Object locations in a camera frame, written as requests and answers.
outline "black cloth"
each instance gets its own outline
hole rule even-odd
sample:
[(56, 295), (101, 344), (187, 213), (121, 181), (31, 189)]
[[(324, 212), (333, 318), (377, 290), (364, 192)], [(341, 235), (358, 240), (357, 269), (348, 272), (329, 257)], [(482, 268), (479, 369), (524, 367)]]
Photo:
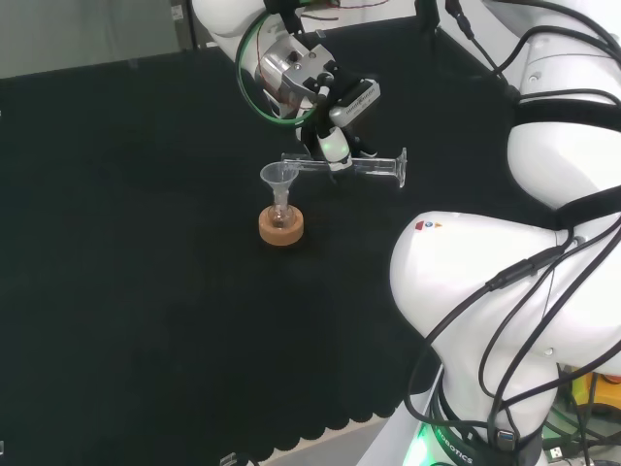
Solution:
[(0, 464), (263, 459), (393, 412), (421, 344), (388, 280), (408, 223), (553, 224), (508, 172), (502, 92), (440, 78), (414, 26), (326, 41), (380, 78), (364, 136), (383, 156), (409, 148), (407, 186), (301, 175), (290, 250), (259, 239), (259, 171), (299, 148), (245, 107), (219, 50), (0, 83)]

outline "cable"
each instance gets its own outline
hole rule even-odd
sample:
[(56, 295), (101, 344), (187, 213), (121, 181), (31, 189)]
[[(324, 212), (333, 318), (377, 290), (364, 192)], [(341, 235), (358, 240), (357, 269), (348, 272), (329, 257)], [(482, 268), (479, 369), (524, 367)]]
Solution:
[(515, 58), (517, 58), (517, 56), (520, 54), (522, 49), (524, 49), (524, 46), (531, 39), (531, 37), (537, 34), (558, 34), (560, 36), (571, 37), (572, 39), (585, 42), (589, 44), (590, 46), (593, 46), (596, 49), (599, 49), (603, 51), (604, 53), (608, 54), (610, 58), (615, 60), (621, 67), (621, 53), (617, 52), (616, 50), (611, 49), (609, 46), (607, 46), (605, 43), (603, 43), (599, 39), (593, 36), (589, 36), (588, 34), (584, 34), (582, 32), (568, 29), (566, 27), (545, 25), (545, 26), (535, 26), (529, 29), (528, 31), (526, 31), (526, 33), (520, 38), (519, 42), (517, 43), (517, 46), (515, 46), (515, 49), (513, 49), (511, 54), (508, 56), (507, 60), (505, 60), (505, 62), (501, 66), (492, 70), (489, 75), (483, 75), (480, 77), (473, 77), (473, 78), (474, 79), (490, 78), (490, 77), (498, 75), (499, 73), (502, 73), (504, 70), (506, 70), (510, 66), (511, 63), (513, 63), (513, 61), (515, 61)]
[[(526, 293), (526, 295), (517, 303), (517, 305), (515, 305), (515, 307), (511, 310), (511, 312), (505, 317), (505, 319), (500, 324), (498, 329), (496, 329), (496, 332), (494, 333), (491, 340), (487, 344), (487, 348), (485, 349), (485, 352), (483, 353), (483, 356), (481, 357), (481, 361), (478, 365), (478, 385), (480, 386), (481, 390), (483, 390), (483, 393), (485, 393), (487, 396), (491, 396), (492, 398), (496, 396), (495, 394), (491, 393), (490, 390), (485, 385), (485, 366), (487, 365), (487, 360), (489, 359), (489, 355), (492, 352), (492, 349), (494, 348), (494, 346), (496, 345), (496, 342), (498, 342), (498, 339), (500, 338), (501, 334), (505, 331), (508, 324), (515, 317), (515, 315), (519, 312), (519, 310), (524, 307), (524, 305), (528, 302), (528, 300), (531, 299), (531, 297), (543, 285), (543, 283), (549, 277), (549, 275), (552, 272), (554, 272), (554, 269), (556, 269), (556, 267), (558, 267), (563, 261), (565, 261), (572, 255), (577, 254), (581, 252), (582, 250), (585, 250), (589, 248), (590, 246), (594, 245), (595, 243), (599, 242), (600, 240), (608, 236), (610, 233), (612, 233), (615, 229), (616, 228), (614, 229), (609, 228), (608, 230), (606, 230), (607, 233), (605, 232), (605, 234), (602, 234), (599, 237), (592, 239), (591, 241), (584, 242), (582, 243), (582, 245), (579, 245), (578, 247), (574, 248), (573, 250), (569, 252), (566, 252), (561, 257), (559, 257), (555, 262), (552, 263), (552, 265), (550, 265), (550, 267), (548, 267), (548, 269), (545, 272), (543, 272), (541, 277), (539, 277), (537, 282), (528, 291), (528, 293)], [(561, 248), (563, 250), (566, 250), (572, 244), (572, 242), (573, 242), (573, 228), (570, 228), (568, 230), (567, 240), (565, 241), (565, 243), (561, 245)]]
[[(616, 225), (617, 228), (619, 227), (620, 224), (621, 224), (621, 218), (617, 219), (617, 221), (615, 221), (614, 223), (614, 225)], [(503, 379), (500, 382), (496, 396), (494, 397), (494, 402), (492, 404), (492, 410), (488, 418), (487, 435), (488, 435), (488, 439), (490, 443), (494, 441), (493, 433), (496, 429), (496, 417), (501, 409), (517, 403), (518, 402), (517, 400), (522, 401), (526, 398), (530, 398), (534, 396), (535, 394), (543, 393), (544, 391), (547, 391), (548, 389), (558, 387), (562, 384), (573, 381), (577, 379), (578, 377), (581, 377), (584, 374), (588, 374), (589, 372), (592, 372), (595, 368), (604, 364), (610, 358), (614, 357), (614, 355), (616, 355), (619, 351), (621, 351), (621, 341), (619, 341), (616, 345), (614, 345), (614, 347), (612, 347), (612, 349), (607, 351), (605, 354), (597, 358), (595, 361), (573, 372), (569, 376), (560, 377), (557, 381), (552, 382), (552, 383), (544, 383), (543, 385), (540, 385), (539, 387), (533, 388), (531, 390), (527, 390), (526, 392), (516, 395), (510, 398), (509, 400), (503, 402), (503, 394), (505, 393), (505, 390), (507, 388), (507, 385), (511, 377), (513, 376), (515, 370), (517, 369), (517, 366), (519, 366), (519, 364), (522, 362), (526, 354), (531, 350), (535, 341), (539, 338), (541, 333), (543, 333), (545, 328), (550, 324), (552, 319), (556, 315), (558, 315), (561, 309), (563, 309), (563, 306), (565, 306), (565, 304), (570, 300), (570, 298), (575, 294), (575, 292), (593, 274), (593, 272), (595, 272), (595, 270), (602, 264), (602, 262), (605, 261), (605, 259), (612, 253), (612, 251), (617, 247), (619, 243), (621, 243), (621, 230), (618, 231), (613, 236), (612, 240), (603, 248), (603, 250), (597, 255), (597, 257), (582, 271), (582, 273), (577, 277), (577, 279), (575, 279), (575, 281), (573, 281), (573, 283), (561, 295), (558, 301), (552, 306), (550, 311), (543, 317), (543, 319), (538, 324), (536, 329), (533, 331), (531, 336), (527, 339), (527, 341), (524, 343), (522, 348), (519, 350), (519, 352), (515, 355), (515, 357), (509, 364), (509, 367), (507, 368), (507, 371), (505, 372), (505, 375), (503, 376)], [(577, 248), (567, 252), (564, 255), (570, 254), (574, 252), (576, 249)]]
[(419, 413), (411, 403), (410, 394), (412, 392), (412, 387), (414, 385), (414, 380), (416, 379), (416, 375), (418, 373), (418, 368), (420, 366), (421, 361), (425, 358), (429, 349), (432, 347), (432, 344), (436, 341), (436, 339), (440, 336), (440, 334), (450, 325), (457, 317), (459, 317), (464, 311), (466, 311), (472, 304), (481, 299), (487, 293), (490, 292), (490, 289), (487, 285), (481, 287), (477, 291), (475, 291), (472, 295), (462, 301), (453, 311), (451, 311), (436, 327), (430, 332), (430, 334), (425, 338), (423, 342), (423, 347), (421, 352), (419, 353), (416, 361), (414, 363), (414, 367), (409, 375), (408, 380), (408, 392), (406, 393), (406, 399), (404, 403), (409, 413), (416, 419), (421, 422), (425, 422), (429, 425), (442, 425), (445, 427), (479, 427), (486, 428), (487, 424), (481, 420), (443, 420), (443, 419), (433, 419), (431, 417), (425, 416), (422, 413)]
[(573, 393), (570, 393), (570, 401), (573, 404), (573, 408), (575, 409), (575, 417), (578, 419), (578, 432), (580, 434), (580, 441), (582, 443), (582, 453), (584, 454), (584, 464), (591, 464), (591, 457), (589, 455), (589, 445), (586, 440), (586, 417), (582, 418), (582, 414), (580, 413), (580, 409), (578, 407), (577, 402), (575, 401), (575, 397)]
[(308, 19), (314, 19), (315, 21), (338, 21), (338, 17), (316, 17), (315, 15), (309, 15), (302, 13), (300, 17), (307, 17)]
[(329, 3), (328, 8), (336, 8), (338, 10), (360, 10), (361, 8), (379, 7), (380, 5), (385, 5), (389, 1), (390, 0), (382, 0), (381, 2), (373, 3), (371, 5), (356, 5), (353, 7), (342, 7), (341, 5), (338, 5), (338, 4)]
[[(589, 423), (589, 420), (591, 420), (591, 416), (593, 415), (593, 406), (595, 405), (595, 393), (597, 391), (599, 377), (600, 376), (595, 372), (593, 373), (593, 376), (591, 376), (591, 386), (589, 387), (589, 401), (586, 405), (586, 412), (584, 413), (584, 426), (585, 427)], [(575, 397), (573, 397), (573, 393), (570, 393), (570, 395), (572, 396), (573, 401), (575, 401)]]
[(538, 7), (544, 8), (546, 10), (550, 10), (556, 13), (560, 13), (567, 17), (572, 17), (573, 19), (581, 22), (585, 26), (589, 27), (593, 32), (595, 32), (598, 36), (603, 38), (605, 42), (617, 52), (617, 54), (621, 55), (621, 46), (617, 43), (617, 41), (612, 37), (612, 35), (606, 31), (603, 27), (601, 27), (596, 21), (589, 18), (587, 15), (582, 14), (581, 12), (577, 12), (568, 7), (564, 7), (563, 5), (558, 5), (556, 3), (546, 2), (543, 0), (492, 0), (496, 3), (509, 3), (511, 5), (522, 5), (528, 7)]
[[(478, 42), (478, 40), (475, 37), (471, 38), (471, 42), (474, 44), (474, 46), (478, 49), (478, 51), (480, 51), (482, 53), (482, 55), (485, 57), (485, 59), (487, 60), (487, 62), (492, 65), (492, 68), (494, 70), (496, 70), (498, 68), (498, 65), (496, 64), (496, 62), (494, 61), (494, 59), (490, 56), (489, 53), (487, 53), (487, 50), (485, 50), (483, 48), (483, 46)], [(498, 77), (503, 81), (503, 83), (505, 83), (506, 85), (508, 85), (508, 81), (507, 78), (505, 78), (505, 75), (503, 75), (503, 73), (500, 73), (498, 75)]]
[[(563, 420), (567, 424), (569, 424), (571, 427), (575, 429), (578, 429), (580, 427), (579, 424), (575, 420), (573, 420), (571, 417), (565, 416), (565, 414), (563, 414), (557, 408), (555, 407), (550, 408), (550, 412), (553, 413), (556, 417), (559, 417), (561, 420)], [(605, 441), (608, 439), (608, 437), (606, 437), (605, 435), (602, 435), (599, 432), (595, 432), (594, 430), (586, 429), (586, 433), (589, 434), (591, 437), (595, 437), (597, 440), (600, 440), (600, 441)], [(575, 435), (575, 432), (570, 433), (570, 432), (562, 431), (562, 434), (572, 437), (573, 435)]]
[(526, 99), (539, 99), (541, 97), (557, 97), (557, 96), (572, 95), (572, 94), (600, 95), (610, 100), (614, 105), (616, 105), (619, 109), (621, 109), (621, 99), (619, 99), (616, 95), (610, 92), (606, 92), (605, 90), (600, 90), (600, 89), (565, 89), (565, 90), (548, 90), (546, 92), (533, 92), (531, 94), (521, 95), (519, 100), (524, 101)]
[(301, 126), (304, 122), (306, 122), (310, 117), (312, 117), (312, 115), (314, 114), (314, 110), (315, 108), (311, 109), (310, 111), (304, 113), (302, 116), (294, 118), (294, 119), (280, 119), (280, 118), (276, 118), (274, 116), (268, 115), (265, 112), (263, 112), (261, 109), (259, 109), (254, 102), (252, 102), (252, 99), (250, 98), (250, 96), (248, 95), (248, 93), (245, 90), (245, 86), (244, 86), (244, 81), (242, 79), (242, 59), (244, 57), (245, 51), (250, 43), (250, 39), (252, 38), (252, 36), (257, 33), (259, 31), (259, 29), (261, 28), (261, 26), (263, 25), (263, 23), (266, 21), (266, 19), (270, 17), (270, 13), (269, 12), (263, 12), (261, 15), (259, 15), (250, 25), (250, 27), (246, 30), (246, 32), (244, 33), (244, 36), (242, 37), (242, 41), (240, 42), (240, 46), (237, 49), (237, 53), (235, 55), (235, 69), (236, 69), (236, 81), (237, 81), (237, 86), (240, 89), (240, 91), (242, 92), (242, 96), (244, 97), (244, 100), (247, 102), (247, 104), (250, 106), (250, 108), (256, 113), (258, 114), (260, 117), (266, 119), (267, 121), (269, 121), (270, 123), (273, 123), (277, 126), (294, 126), (294, 127), (298, 127)]

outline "yellow device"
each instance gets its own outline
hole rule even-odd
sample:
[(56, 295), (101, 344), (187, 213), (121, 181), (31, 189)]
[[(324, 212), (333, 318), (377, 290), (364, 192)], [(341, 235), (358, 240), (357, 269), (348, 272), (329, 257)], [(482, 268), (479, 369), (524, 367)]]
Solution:
[[(578, 406), (586, 406), (589, 403), (589, 390), (593, 373), (587, 374), (575, 381), (572, 385), (572, 393)], [(621, 414), (621, 380), (611, 376), (598, 376), (598, 384), (595, 389), (594, 405), (600, 408), (611, 408)]]

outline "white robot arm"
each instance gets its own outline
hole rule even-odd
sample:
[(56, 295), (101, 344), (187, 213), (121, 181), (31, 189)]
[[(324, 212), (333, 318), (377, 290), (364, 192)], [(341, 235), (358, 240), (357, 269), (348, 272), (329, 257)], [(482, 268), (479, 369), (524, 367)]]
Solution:
[[(463, 444), (459, 432), (450, 426), (440, 430), (436, 427), (433, 431), (436, 435), (432, 436), (435, 438), (428, 441), (428, 451), (442, 463), (460, 466), (503, 464), (501, 457), (493, 456), (494, 450), (502, 449), (501, 441), (506, 441), (507, 450), (519, 450), (516, 433), (523, 441), (523, 451), (527, 450), (529, 442), (539, 436), (556, 391), (522, 397), (523, 401), (510, 407), (512, 418), (506, 413), (490, 415), (497, 408), (496, 399), (490, 393), (497, 393), (500, 386), (504, 390), (501, 402), (517, 400), (528, 390), (545, 383), (553, 385), (558, 379), (557, 363), (587, 366), (605, 353), (615, 354), (621, 340), (621, 315), (614, 294), (621, 273), (621, 250), (615, 248), (619, 234), (604, 234), (617, 231), (620, 224), (621, 134), (618, 125), (610, 127), (598, 117), (609, 106), (621, 107), (621, 53), (618, 44), (616, 50), (603, 37), (607, 31), (606, 35), (618, 42), (621, 3), (615, 0), (553, 2), (603, 25), (602, 34), (560, 12), (525, 6), (533, 2), (486, 0), (484, 3), (517, 35), (524, 36), (533, 27), (540, 31), (532, 36), (520, 92), (523, 97), (531, 97), (528, 105), (539, 105), (543, 112), (511, 131), (507, 147), (511, 174), (526, 192), (554, 210), (567, 211), (565, 206), (572, 203), (583, 206), (583, 212), (571, 223), (575, 237), (571, 248), (595, 238), (601, 240), (569, 257), (554, 273), (548, 274), (543, 267), (477, 300), (467, 317), (448, 326), (433, 343), (445, 371), (440, 388), (443, 404), (437, 418), (479, 421), (486, 428), (477, 428), (478, 435), (490, 445), (495, 444), (489, 451), (493, 459), (475, 456), (467, 446), (457, 449), (459, 454), (456, 454), (455, 445)], [(544, 25), (587, 34), (597, 38), (598, 44), (604, 47), (560, 35), (558, 29), (546, 32)], [(551, 97), (562, 101), (543, 102)], [(566, 111), (547, 111), (560, 107)], [(597, 212), (601, 206), (599, 200), (613, 193), (616, 193), (616, 204)], [(481, 216), (424, 214), (404, 232), (393, 254), (391, 282), (398, 307), (429, 341), (430, 336), (435, 338), (439, 322), (447, 319), (451, 309), (499, 270), (565, 243), (569, 233)], [(608, 253), (605, 261), (583, 283), (577, 282), (604, 250)], [(526, 298), (536, 283), (539, 290)], [(560, 300), (566, 302), (556, 306)], [(511, 310), (518, 309), (518, 303), (521, 309), (513, 319), (507, 320)], [(549, 324), (542, 327), (548, 319)], [(489, 348), (488, 343), (507, 321), (505, 331), (486, 355), (486, 366), (482, 366), (480, 361)], [(524, 342), (531, 340), (536, 328), (544, 329), (525, 347)], [(514, 365), (516, 354), (522, 350), (521, 363)], [(621, 355), (609, 357), (598, 371), (620, 374)], [(548, 464), (542, 454), (531, 453), (526, 458), (520, 457), (520, 461), (520, 464), (538, 466)]]
[(351, 166), (352, 155), (374, 157), (354, 124), (380, 96), (379, 84), (339, 66), (323, 46), (310, 44), (298, 11), (307, 0), (195, 0), (194, 11), (214, 40), (263, 89), (272, 114), (243, 96), (255, 112), (296, 128), (309, 155), (333, 172)]
[[(456, 0), (446, 3), (468, 32), (463, 18), (468, 11), (462, 12)], [(621, 2), (483, 3), (517, 36), (530, 38), (519, 91), (525, 105), (542, 109), (511, 131), (509, 168), (526, 192), (565, 219), (569, 215), (571, 228), (557, 232), (482, 216), (427, 213), (399, 239), (390, 278), (399, 309), (433, 345), (444, 367), (441, 403), (433, 419), (423, 416), (432, 425), (443, 422), (427, 441), (430, 455), (438, 464), (500, 466), (512, 464), (504, 462), (510, 457), (504, 453), (520, 453), (520, 465), (543, 466), (548, 462), (536, 439), (556, 390), (522, 394), (543, 384), (552, 387), (557, 363), (588, 367), (605, 353), (610, 357), (598, 370), (621, 375), (621, 355), (614, 355), (621, 348), (621, 313), (614, 294), (621, 274), (621, 249), (615, 248), (621, 241), (621, 133), (618, 125), (599, 117), (612, 106), (621, 108)], [(339, 67), (326, 49), (307, 47), (278, 17), (265, 20), (257, 39), (252, 24), (266, 9), (263, 0), (194, 0), (194, 9), (231, 59), (240, 58), (245, 38), (258, 41), (253, 53), (243, 54), (241, 66), (264, 86), (273, 117), (303, 117), (301, 109), (309, 103), (324, 105), (323, 126), (315, 128), (313, 138), (333, 170), (346, 168), (353, 139), (345, 133), (351, 121), (339, 116), (366, 110), (379, 96), (378, 84), (362, 79), (364, 86), (346, 86), (335, 100), (331, 92)], [(594, 20), (600, 29), (564, 9)], [(322, 90), (315, 90), (315, 84)], [(328, 105), (326, 97), (332, 98)], [(312, 141), (301, 132), (313, 153)], [(327, 138), (338, 143), (323, 144)], [(541, 260), (544, 250), (553, 254)], [(594, 267), (604, 252), (605, 260)], [(526, 269), (525, 257), (531, 258)], [(469, 295), (515, 263), (522, 268), (520, 273), (509, 269), (515, 278), (509, 286), (487, 289), (471, 300), (471, 309), (460, 309)], [(451, 312), (455, 307), (457, 314)], [(459, 324), (448, 325), (463, 312), (468, 315)], [(499, 334), (501, 326), (505, 330)], [(509, 399), (520, 401), (503, 410), (503, 400)], [(470, 430), (460, 430), (464, 420)], [(466, 445), (476, 438), (478, 443)]]

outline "green cable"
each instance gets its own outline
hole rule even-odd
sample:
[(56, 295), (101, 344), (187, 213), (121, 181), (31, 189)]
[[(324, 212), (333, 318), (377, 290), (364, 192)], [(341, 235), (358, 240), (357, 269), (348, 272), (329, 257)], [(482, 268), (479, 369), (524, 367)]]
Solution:
[(263, 23), (267, 20), (267, 18), (268, 17), (265, 17), (262, 21), (259, 21), (254, 26), (254, 28), (252, 29), (250, 34), (248, 34), (247, 38), (245, 39), (245, 42), (242, 44), (242, 55), (241, 55), (241, 58), (239, 60), (238, 65), (237, 65), (238, 80), (240, 81), (240, 83), (242, 83), (241, 90), (242, 90), (242, 93), (244, 94), (245, 100), (264, 119), (266, 119), (266, 120), (268, 120), (268, 121), (270, 121), (272, 123), (275, 123), (275, 124), (280, 124), (282, 126), (300, 126), (307, 119), (312, 117), (312, 115), (314, 114), (314, 111), (315, 111), (314, 107), (312, 109), (310, 109), (310, 111), (308, 111), (305, 114), (303, 114), (302, 116), (299, 116), (299, 117), (294, 118), (294, 119), (280, 119), (280, 118), (276, 118), (274, 116), (266, 114), (261, 109), (259, 109), (254, 102), (252, 102), (252, 99), (250, 99), (250, 96), (246, 92), (244, 84), (243, 84), (243, 81), (242, 81), (242, 61), (243, 61), (243, 58), (244, 58), (244, 55), (245, 55), (245, 50), (248, 48), (248, 45), (250, 44), (250, 39), (252, 39), (252, 37), (255, 36), (258, 33), (259, 29), (261, 28), (261, 26), (263, 26)]

